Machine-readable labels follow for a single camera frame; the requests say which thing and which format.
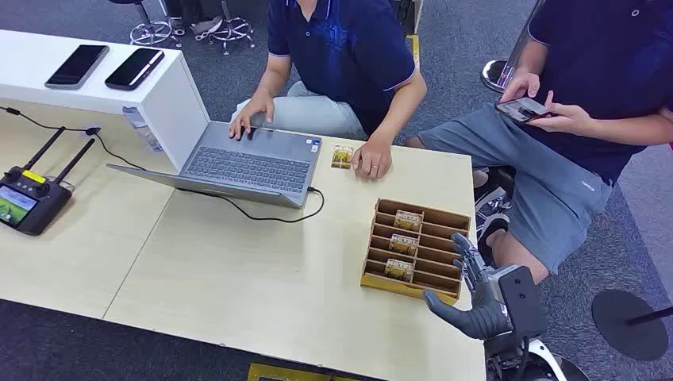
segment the shoe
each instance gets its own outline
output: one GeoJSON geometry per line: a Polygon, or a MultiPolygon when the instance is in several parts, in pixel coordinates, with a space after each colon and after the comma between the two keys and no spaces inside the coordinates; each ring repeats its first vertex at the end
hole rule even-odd
{"type": "Polygon", "coordinates": [[[194,33],[194,39],[196,41],[203,40],[208,37],[210,34],[215,33],[220,26],[222,26],[222,17],[217,16],[213,20],[201,21],[196,24],[192,24],[190,29],[194,33]]]}
{"type": "Polygon", "coordinates": [[[487,203],[505,195],[505,190],[488,178],[486,183],[475,188],[475,211],[479,212],[487,203]]]}
{"type": "Polygon", "coordinates": [[[182,17],[170,17],[168,22],[171,24],[171,28],[173,28],[173,34],[176,36],[185,35],[185,24],[182,17]]]}
{"type": "Polygon", "coordinates": [[[510,218],[502,213],[492,214],[484,222],[481,235],[477,238],[477,249],[482,255],[486,266],[493,265],[493,249],[486,244],[486,240],[491,234],[500,229],[506,232],[510,230],[510,218]]]}

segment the laptop charging cable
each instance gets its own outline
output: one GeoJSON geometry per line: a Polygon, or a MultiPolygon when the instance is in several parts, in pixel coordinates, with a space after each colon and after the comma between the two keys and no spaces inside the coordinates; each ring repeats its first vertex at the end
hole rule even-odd
{"type": "MultiPolygon", "coordinates": [[[[0,110],[5,110],[5,111],[6,111],[7,113],[9,113],[9,114],[12,114],[12,115],[15,115],[15,116],[18,116],[18,117],[23,117],[25,120],[30,121],[30,122],[33,123],[34,125],[36,125],[36,126],[38,126],[38,127],[41,127],[41,128],[43,128],[43,129],[59,129],[59,128],[60,128],[60,127],[51,127],[51,126],[48,126],[48,125],[43,125],[42,123],[40,123],[40,122],[38,122],[38,121],[32,119],[31,117],[28,117],[28,116],[22,114],[21,111],[19,111],[19,110],[17,110],[17,109],[14,109],[14,108],[12,108],[12,107],[3,107],[3,106],[0,106],[0,110]]],[[[67,127],[64,127],[64,128],[65,128],[66,131],[77,132],[77,133],[85,133],[85,134],[86,134],[87,136],[89,136],[89,137],[95,135],[95,136],[98,138],[98,140],[100,140],[100,142],[101,142],[101,146],[103,147],[103,150],[104,150],[105,152],[107,152],[108,155],[110,155],[110,156],[112,156],[112,157],[115,157],[115,158],[117,158],[117,159],[123,161],[124,163],[127,163],[127,164],[130,165],[131,167],[135,167],[135,168],[140,169],[140,170],[142,170],[142,171],[147,171],[147,169],[141,167],[140,165],[131,163],[131,162],[128,161],[127,159],[125,159],[125,158],[123,158],[123,157],[121,157],[121,156],[119,156],[119,155],[117,155],[117,154],[115,154],[115,153],[112,153],[112,152],[106,147],[106,144],[105,144],[105,141],[103,141],[103,138],[100,136],[100,134],[98,134],[98,133],[100,133],[100,131],[101,131],[100,127],[91,127],[91,128],[89,128],[89,129],[69,129],[69,128],[67,128],[67,127]]],[[[308,191],[309,191],[309,192],[312,192],[312,193],[318,193],[318,194],[320,195],[320,198],[321,198],[320,207],[319,207],[315,212],[313,212],[313,213],[311,213],[311,214],[309,214],[309,215],[306,215],[306,216],[304,216],[304,217],[297,218],[297,219],[295,219],[295,220],[286,220],[286,219],[283,219],[283,218],[277,218],[277,217],[255,217],[255,216],[252,216],[252,215],[248,214],[248,212],[246,212],[245,210],[243,210],[243,209],[242,209],[240,206],[238,206],[234,201],[230,200],[229,198],[226,198],[225,196],[221,196],[221,195],[219,195],[219,194],[207,194],[207,193],[199,192],[199,191],[196,191],[196,190],[188,190],[188,189],[180,189],[180,191],[185,191],[185,192],[195,193],[195,194],[202,194],[202,195],[204,195],[204,196],[213,197],[213,198],[221,198],[221,199],[225,200],[226,202],[232,204],[232,205],[233,205],[236,209],[238,209],[238,211],[240,211],[245,217],[247,217],[247,218],[249,218],[249,219],[251,219],[251,220],[253,220],[253,221],[277,221],[277,222],[284,222],[284,223],[286,223],[286,224],[294,224],[294,223],[296,223],[296,222],[304,221],[304,220],[307,220],[307,219],[309,219],[309,218],[311,218],[311,217],[316,216],[317,214],[319,214],[319,213],[322,211],[323,206],[325,206],[325,195],[322,194],[322,192],[319,191],[317,188],[314,188],[314,187],[308,187],[308,191]]]]}

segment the phone screen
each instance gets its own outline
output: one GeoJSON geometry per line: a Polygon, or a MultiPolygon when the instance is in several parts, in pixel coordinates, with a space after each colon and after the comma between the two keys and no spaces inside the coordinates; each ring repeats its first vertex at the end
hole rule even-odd
{"type": "Polygon", "coordinates": [[[110,75],[106,83],[117,86],[132,86],[149,69],[149,66],[162,55],[163,52],[156,49],[140,48],[136,50],[110,75]]]}
{"type": "Polygon", "coordinates": [[[546,107],[528,97],[500,103],[496,105],[496,108],[510,119],[520,123],[526,123],[549,114],[546,107]]]}
{"type": "Polygon", "coordinates": [[[75,85],[79,83],[106,48],[105,45],[78,46],[47,83],[52,85],[75,85]]]}

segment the polo shirt collar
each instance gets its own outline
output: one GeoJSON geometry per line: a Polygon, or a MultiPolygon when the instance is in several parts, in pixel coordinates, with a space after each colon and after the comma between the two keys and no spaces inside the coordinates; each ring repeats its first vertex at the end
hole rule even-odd
{"type": "MultiPolygon", "coordinates": [[[[298,6],[297,0],[285,0],[285,6],[298,6]]],[[[332,8],[332,0],[317,0],[316,9],[312,18],[326,20],[329,17],[329,10],[332,8]]]]}

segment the laptop keyboard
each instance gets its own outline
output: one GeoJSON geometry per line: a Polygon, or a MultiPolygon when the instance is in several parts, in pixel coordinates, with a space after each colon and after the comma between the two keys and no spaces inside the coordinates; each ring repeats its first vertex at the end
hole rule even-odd
{"type": "Polygon", "coordinates": [[[309,163],[201,147],[187,174],[274,191],[303,191],[309,163]]]}

